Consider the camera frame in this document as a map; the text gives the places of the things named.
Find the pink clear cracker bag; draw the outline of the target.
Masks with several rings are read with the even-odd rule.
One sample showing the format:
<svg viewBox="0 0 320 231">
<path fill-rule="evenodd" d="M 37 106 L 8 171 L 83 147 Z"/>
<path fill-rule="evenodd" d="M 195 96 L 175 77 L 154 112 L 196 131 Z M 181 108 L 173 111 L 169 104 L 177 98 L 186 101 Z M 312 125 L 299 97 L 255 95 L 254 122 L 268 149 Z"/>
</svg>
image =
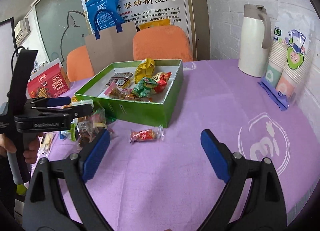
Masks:
<svg viewBox="0 0 320 231">
<path fill-rule="evenodd" d="M 102 131 L 107 130 L 111 139 L 117 137 L 116 132 L 107 125 L 108 121 L 104 108 L 96 109 L 91 116 L 84 116 L 73 120 L 78 131 L 78 150 L 82 150 Z"/>
</svg>

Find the small white clear packet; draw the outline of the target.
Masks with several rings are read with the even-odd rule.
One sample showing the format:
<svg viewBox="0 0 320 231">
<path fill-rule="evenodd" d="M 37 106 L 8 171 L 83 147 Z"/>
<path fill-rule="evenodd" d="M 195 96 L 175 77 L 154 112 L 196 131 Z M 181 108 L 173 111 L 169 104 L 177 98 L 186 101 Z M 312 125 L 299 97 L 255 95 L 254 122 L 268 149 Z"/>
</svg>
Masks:
<svg viewBox="0 0 320 231">
<path fill-rule="evenodd" d="M 54 137 L 56 132 L 45 133 L 40 142 L 39 152 L 41 154 L 47 155 L 50 152 Z"/>
</svg>

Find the brown dark snack packet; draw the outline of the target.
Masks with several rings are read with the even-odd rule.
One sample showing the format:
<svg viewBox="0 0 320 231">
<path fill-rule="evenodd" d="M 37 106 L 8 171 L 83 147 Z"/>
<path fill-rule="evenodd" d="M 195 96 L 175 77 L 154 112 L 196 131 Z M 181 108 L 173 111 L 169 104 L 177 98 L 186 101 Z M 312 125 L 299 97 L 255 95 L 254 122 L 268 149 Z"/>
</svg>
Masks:
<svg viewBox="0 0 320 231">
<path fill-rule="evenodd" d="M 114 76 L 112 76 L 109 81 L 107 82 L 107 84 L 105 84 L 106 86 L 110 86 L 111 84 L 116 84 L 119 88 L 121 89 L 125 89 L 130 87 L 133 84 L 133 80 L 134 80 L 134 75 L 131 72 L 119 72 L 114 74 Z"/>
</svg>

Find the green snack packet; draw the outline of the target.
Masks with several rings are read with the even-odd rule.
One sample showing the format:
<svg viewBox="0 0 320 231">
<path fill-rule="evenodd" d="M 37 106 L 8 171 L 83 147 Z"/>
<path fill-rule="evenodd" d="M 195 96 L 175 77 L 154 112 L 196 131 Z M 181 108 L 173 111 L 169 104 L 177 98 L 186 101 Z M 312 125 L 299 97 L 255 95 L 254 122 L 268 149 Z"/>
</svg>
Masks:
<svg viewBox="0 0 320 231">
<path fill-rule="evenodd" d="M 158 86 L 158 83 L 148 77 L 142 78 L 132 89 L 131 93 L 139 98 L 149 97 L 154 95 L 155 88 Z"/>
</svg>

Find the small red candy packet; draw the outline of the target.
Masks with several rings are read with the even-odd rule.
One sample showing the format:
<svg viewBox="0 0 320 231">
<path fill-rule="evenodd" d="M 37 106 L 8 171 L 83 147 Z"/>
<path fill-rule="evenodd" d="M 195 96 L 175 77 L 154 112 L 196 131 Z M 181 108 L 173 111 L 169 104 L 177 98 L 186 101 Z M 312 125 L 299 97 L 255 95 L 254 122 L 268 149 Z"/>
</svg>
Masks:
<svg viewBox="0 0 320 231">
<path fill-rule="evenodd" d="M 165 134 L 162 125 L 140 131 L 131 130 L 130 132 L 130 143 L 151 142 L 156 140 L 164 141 L 164 138 Z"/>
</svg>

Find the green cardboard box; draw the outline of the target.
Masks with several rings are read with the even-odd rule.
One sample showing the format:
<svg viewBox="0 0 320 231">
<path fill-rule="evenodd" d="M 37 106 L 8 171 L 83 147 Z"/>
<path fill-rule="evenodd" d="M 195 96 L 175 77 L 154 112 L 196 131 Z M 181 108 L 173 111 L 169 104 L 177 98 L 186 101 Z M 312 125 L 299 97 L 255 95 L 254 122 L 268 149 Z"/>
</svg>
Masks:
<svg viewBox="0 0 320 231">
<path fill-rule="evenodd" d="M 119 72 L 132 72 L 139 61 L 115 62 L 92 77 L 76 93 L 78 100 L 93 100 L 99 103 L 112 118 L 157 127 L 168 128 L 183 84 L 183 62 L 180 59 L 157 59 L 155 72 L 171 72 L 165 89 L 152 95 L 152 101 L 120 100 L 107 97 L 104 92 L 107 82 Z"/>
</svg>

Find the yellow snack bag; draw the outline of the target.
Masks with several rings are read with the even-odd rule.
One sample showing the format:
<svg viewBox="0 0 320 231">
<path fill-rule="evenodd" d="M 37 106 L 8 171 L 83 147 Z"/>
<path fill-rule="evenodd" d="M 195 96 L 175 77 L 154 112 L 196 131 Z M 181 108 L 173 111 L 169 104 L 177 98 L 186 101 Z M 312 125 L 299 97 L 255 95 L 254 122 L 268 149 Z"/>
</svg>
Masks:
<svg viewBox="0 0 320 231">
<path fill-rule="evenodd" d="M 151 58 L 144 59 L 136 68 L 135 84 L 137 84 L 144 77 L 151 78 L 155 71 L 155 61 Z"/>
</svg>

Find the red white snack bag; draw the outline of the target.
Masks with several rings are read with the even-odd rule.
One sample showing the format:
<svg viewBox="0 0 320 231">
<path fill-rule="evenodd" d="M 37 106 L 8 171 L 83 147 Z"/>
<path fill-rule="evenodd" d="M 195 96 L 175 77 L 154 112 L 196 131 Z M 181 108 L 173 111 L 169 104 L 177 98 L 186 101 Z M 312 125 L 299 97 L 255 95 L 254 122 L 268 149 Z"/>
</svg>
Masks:
<svg viewBox="0 0 320 231">
<path fill-rule="evenodd" d="M 158 72 L 151 79 L 153 79 L 158 85 L 153 88 L 155 94 L 161 93 L 167 86 L 171 72 Z"/>
</svg>

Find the orange peanut snack bag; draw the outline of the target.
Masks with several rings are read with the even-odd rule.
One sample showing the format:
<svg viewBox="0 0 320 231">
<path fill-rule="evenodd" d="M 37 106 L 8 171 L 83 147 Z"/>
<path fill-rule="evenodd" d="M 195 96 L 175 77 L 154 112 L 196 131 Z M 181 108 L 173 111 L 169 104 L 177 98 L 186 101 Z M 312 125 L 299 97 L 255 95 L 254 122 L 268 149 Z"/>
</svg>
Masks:
<svg viewBox="0 0 320 231">
<path fill-rule="evenodd" d="M 108 98 L 113 98 L 117 100 L 152 102 L 152 98 L 139 98 L 131 93 L 131 88 L 121 89 L 114 83 L 107 87 L 107 89 L 104 91 L 104 95 Z"/>
</svg>

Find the red cracker box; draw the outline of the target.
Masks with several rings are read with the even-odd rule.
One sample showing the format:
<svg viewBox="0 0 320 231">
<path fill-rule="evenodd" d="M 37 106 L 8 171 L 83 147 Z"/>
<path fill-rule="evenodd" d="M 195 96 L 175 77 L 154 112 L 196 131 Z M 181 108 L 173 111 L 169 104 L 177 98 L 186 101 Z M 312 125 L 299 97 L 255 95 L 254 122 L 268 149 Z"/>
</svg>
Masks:
<svg viewBox="0 0 320 231">
<path fill-rule="evenodd" d="M 33 74 L 27 84 L 27 91 L 31 98 L 59 97 L 69 91 L 69 88 L 70 81 L 58 58 Z"/>
</svg>

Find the left orange chair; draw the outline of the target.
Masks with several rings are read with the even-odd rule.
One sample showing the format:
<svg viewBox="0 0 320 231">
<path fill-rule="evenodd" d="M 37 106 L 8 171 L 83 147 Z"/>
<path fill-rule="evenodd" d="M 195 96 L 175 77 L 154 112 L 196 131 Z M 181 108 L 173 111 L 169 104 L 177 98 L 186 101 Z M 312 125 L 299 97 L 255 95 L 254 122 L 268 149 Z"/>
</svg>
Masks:
<svg viewBox="0 0 320 231">
<path fill-rule="evenodd" d="M 67 76 L 71 82 L 94 76 L 86 46 L 80 46 L 67 55 Z"/>
</svg>

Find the orange chair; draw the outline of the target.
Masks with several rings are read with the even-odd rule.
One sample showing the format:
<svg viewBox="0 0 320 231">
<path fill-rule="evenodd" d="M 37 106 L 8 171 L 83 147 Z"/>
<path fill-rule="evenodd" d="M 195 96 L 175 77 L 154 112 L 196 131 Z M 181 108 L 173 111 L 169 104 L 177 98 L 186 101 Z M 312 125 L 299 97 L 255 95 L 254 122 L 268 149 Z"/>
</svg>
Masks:
<svg viewBox="0 0 320 231">
<path fill-rule="evenodd" d="M 178 26 L 143 29 L 133 37 L 133 59 L 181 59 L 193 61 L 193 52 L 185 32 Z"/>
<path fill-rule="evenodd" d="M 86 46 L 80 46 L 67 55 L 67 76 L 71 82 L 94 76 Z"/>
</svg>

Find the air conditioner unit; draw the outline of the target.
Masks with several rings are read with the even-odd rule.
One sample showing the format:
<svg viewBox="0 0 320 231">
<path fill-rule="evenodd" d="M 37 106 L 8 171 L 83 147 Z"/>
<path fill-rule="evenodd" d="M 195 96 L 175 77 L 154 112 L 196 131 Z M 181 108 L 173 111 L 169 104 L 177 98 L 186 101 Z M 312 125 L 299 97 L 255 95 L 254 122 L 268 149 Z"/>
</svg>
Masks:
<svg viewBox="0 0 320 231">
<path fill-rule="evenodd" d="M 30 34 L 30 26 L 28 18 L 20 20 L 15 27 L 15 40 L 16 45 L 20 46 L 21 43 L 27 38 Z"/>
</svg>

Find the blue tote bag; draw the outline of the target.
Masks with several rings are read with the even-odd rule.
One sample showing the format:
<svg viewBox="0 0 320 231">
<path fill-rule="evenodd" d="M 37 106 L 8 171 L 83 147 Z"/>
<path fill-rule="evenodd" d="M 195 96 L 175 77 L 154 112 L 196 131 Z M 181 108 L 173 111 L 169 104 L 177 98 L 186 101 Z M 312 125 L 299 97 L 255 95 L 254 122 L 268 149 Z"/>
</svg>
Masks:
<svg viewBox="0 0 320 231">
<path fill-rule="evenodd" d="M 118 13 L 118 3 L 119 0 L 89 0 L 86 2 L 88 20 L 95 33 L 125 23 Z"/>
</svg>

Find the purple tablecloth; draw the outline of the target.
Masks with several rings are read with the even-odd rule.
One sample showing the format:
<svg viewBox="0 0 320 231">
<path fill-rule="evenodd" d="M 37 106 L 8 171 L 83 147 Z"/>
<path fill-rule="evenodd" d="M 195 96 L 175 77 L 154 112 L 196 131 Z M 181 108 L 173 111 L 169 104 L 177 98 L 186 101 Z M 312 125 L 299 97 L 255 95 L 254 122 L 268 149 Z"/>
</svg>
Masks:
<svg viewBox="0 0 320 231">
<path fill-rule="evenodd" d="M 286 209 L 319 179 L 319 141 L 298 106 L 281 111 L 234 59 L 185 63 L 164 140 L 130 143 L 143 125 L 117 120 L 97 173 L 86 184 L 115 230 L 196 230 L 224 188 L 200 143 L 210 129 L 230 151 L 271 158 Z"/>
</svg>

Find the right orange chair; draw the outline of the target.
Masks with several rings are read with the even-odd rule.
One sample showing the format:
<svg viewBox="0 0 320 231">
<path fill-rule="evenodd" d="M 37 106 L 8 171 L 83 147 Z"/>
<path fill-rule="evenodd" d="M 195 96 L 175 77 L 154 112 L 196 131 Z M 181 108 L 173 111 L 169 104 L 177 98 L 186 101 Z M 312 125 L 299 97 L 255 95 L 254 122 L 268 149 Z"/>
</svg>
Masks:
<svg viewBox="0 0 320 231">
<path fill-rule="evenodd" d="M 193 61 L 193 52 L 185 32 L 178 26 L 143 29 L 133 37 L 133 59 L 181 59 Z"/>
</svg>

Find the white chinese text poster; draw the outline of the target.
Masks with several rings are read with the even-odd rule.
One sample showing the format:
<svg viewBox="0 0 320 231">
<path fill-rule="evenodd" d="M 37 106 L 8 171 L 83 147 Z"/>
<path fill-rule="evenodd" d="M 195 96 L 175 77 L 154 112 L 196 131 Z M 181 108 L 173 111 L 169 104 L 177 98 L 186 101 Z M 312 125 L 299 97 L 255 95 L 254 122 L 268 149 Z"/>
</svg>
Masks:
<svg viewBox="0 0 320 231">
<path fill-rule="evenodd" d="M 194 19 L 191 0 L 119 0 L 117 11 L 126 21 L 141 24 L 169 19 L 187 35 L 193 47 Z"/>
</svg>

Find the cream thermos jug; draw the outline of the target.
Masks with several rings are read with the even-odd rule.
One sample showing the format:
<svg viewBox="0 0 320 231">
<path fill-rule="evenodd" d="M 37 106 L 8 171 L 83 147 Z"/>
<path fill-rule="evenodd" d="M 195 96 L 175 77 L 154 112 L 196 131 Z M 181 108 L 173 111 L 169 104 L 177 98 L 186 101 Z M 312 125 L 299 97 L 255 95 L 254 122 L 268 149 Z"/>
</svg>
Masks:
<svg viewBox="0 0 320 231">
<path fill-rule="evenodd" d="M 271 20 L 264 6 L 244 5 L 238 68 L 245 74 L 264 75 L 271 48 L 271 29 Z"/>
</svg>

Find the paper cups pack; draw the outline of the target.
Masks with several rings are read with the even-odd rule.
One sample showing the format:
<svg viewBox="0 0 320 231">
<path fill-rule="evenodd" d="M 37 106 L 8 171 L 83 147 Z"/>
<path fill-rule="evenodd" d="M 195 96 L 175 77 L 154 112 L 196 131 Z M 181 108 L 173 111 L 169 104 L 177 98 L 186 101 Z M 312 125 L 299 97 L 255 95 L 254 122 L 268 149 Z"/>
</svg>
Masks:
<svg viewBox="0 0 320 231">
<path fill-rule="evenodd" d="M 307 16 L 283 14 L 275 23 L 265 75 L 259 85 L 281 111 L 302 91 L 315 53 L 315 25 Z"/>
</svg>

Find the white board black frame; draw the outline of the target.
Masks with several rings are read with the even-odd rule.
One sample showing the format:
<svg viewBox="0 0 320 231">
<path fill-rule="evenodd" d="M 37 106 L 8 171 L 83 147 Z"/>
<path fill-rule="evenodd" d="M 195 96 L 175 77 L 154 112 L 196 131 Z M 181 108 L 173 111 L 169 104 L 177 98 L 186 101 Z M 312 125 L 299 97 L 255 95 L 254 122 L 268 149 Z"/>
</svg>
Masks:
<svg viewBox="0 0 320 231">
<path fill-rule="evenodd" d="M 0 105 L 8 101 L 12 78 L 11 58 L 16 49 L 14 18 L 1 22 L 0 27 Z"/>
</svg>

